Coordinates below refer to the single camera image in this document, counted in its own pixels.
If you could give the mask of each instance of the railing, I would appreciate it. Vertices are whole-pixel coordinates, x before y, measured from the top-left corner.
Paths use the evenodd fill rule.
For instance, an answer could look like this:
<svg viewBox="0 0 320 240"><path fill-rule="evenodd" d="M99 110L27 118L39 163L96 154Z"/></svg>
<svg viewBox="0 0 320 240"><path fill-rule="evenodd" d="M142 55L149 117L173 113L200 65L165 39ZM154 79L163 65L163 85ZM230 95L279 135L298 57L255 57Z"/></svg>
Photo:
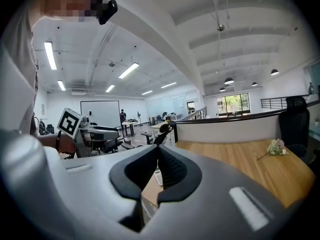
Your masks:
<svg viewBox="0 0 320 240"><path fill-rule="evenodd" d="M301 95L307 101L309 95ZM284 110L287 108L287 97L276 97L276 98L262 98L261 107L263 109L270 110Z"/></svg>
<svg viewBox="0 0 320 240"><path fill-rule="evenodd" d="M199 120L199 119L206 119L206 118L207 118L207 107L204 107L202 109L199 109L199 110L185 116L180 121Z"/></svg>

